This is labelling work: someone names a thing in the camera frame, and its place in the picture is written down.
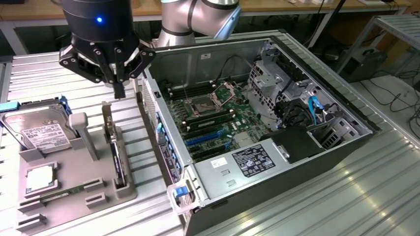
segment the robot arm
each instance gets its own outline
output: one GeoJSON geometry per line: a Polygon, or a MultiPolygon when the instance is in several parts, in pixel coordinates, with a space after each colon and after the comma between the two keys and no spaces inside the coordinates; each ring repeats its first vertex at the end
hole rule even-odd
{"type": "Polygon", "coordinates": [[[111,84],[115,98],[156,53],[132,29],[129,0],[63,0],[72,44],[60,50],[60,65],[95,83],[111,84]]]}
{"type": "MultiPolygon", "coordinates": [[[[239,20],[239,0],[161,0],[163,31],[159,46],[195,42],[193,31],[227,39],[239,20]]],[[[132,29],[129,0],[63,0],[72,44],[60,50],[63,67],[95,83],[113,87],[125,97],[124,85],[137,78],[155,50],[132,29]]]]}

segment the hard drive label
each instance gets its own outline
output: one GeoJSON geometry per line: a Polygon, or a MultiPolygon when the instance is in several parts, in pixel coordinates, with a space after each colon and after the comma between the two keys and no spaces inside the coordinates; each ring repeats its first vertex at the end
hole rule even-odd
{"type": "Polygon", "coordinates": [[[245,177],[255,176],[276,165],[261,145],[256,145],[232,154],[245,177]]]}
{"type": "Polygon", "coordinates": [[[68,145],[69,141],[60,124],[52,124],[21,131],[32,145],[39,149],[49,149],[68,145]]]}

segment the hard drive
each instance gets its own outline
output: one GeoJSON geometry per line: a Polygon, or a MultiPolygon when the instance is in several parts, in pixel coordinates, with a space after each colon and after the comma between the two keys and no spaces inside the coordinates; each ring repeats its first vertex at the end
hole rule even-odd
{"type": "Polygon", "coordinates": [[[37,148],[51,153],[71,147],[77,133],[68,126],[71,110],[67,99],[0,104],[0,125],[20,143],[23,150],[37,148]]]}

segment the motherboard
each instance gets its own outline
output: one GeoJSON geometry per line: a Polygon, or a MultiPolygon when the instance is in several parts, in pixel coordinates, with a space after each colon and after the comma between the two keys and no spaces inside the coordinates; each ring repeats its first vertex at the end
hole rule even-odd
{"type": "Polygon", "coordinates": [[[269,133],[243,92],[231,82],[168,90],[168,108],[196,162],[259,142],[269,133]]]}

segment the circuit board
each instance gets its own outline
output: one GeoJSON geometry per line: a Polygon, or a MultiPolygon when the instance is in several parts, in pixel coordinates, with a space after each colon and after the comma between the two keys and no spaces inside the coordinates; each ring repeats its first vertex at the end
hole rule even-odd
{"type": "Polygon", "coordinates": [[[180,100],[168,99],[172,118],[191,156],[197,162],[236,150],[244,145],[259,142],[260,137],[269,133],[256,112],[247,103],[247,98],[241,95],[239,86],[235,87],[231,84],[225,86],[221,83],[216,85],[213,92],[213,94],[207,93],[180,100]],[[193,122],[208,116],[213,117],[201,123],[197,122],[199,125],[196,126],[193,126],[193,123],[191,124],[191,128],[196,128],[196,132],[185,129],[185,121],[193,122]],[[209,137],[209,134],[213,134],[209,140],[195,144],[201,138],[209,137]]]}

